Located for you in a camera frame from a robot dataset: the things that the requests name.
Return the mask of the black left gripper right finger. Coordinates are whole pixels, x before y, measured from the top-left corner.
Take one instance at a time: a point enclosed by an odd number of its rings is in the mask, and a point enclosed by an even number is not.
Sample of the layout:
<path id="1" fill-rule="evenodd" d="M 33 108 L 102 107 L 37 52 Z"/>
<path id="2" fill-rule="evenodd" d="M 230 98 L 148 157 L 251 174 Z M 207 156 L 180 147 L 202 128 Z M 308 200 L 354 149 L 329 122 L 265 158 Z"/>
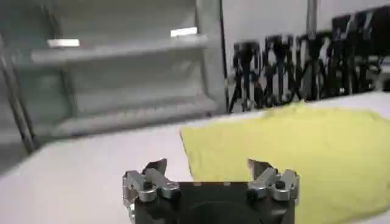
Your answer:
<path id="1" fill-rule="evenodd" d="M 299 175 L 296 171 L 279 170 L 268 162 L 248 159 L 253 180 L 247 183 L 248 191 L 259 200 L 267 196 L 275 201 L 299 201 Z"/>

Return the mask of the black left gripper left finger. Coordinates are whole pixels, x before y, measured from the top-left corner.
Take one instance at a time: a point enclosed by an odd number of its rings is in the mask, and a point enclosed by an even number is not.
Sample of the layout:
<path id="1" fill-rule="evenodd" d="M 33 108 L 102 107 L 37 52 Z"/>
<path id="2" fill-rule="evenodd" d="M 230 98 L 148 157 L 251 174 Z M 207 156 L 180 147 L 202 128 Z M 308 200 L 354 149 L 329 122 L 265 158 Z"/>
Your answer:
<path id="1" fill-rule="evenodd" d="M 167 200 L 176 200 L 181 196 L 180 184 L 165 176 L 168 160 L 162 158 L 146 164 L 144 169 L 127 170 L 122 176 L 122 201 L 130 208 L 136 200 L 150 203 L 158 196 Z"/>

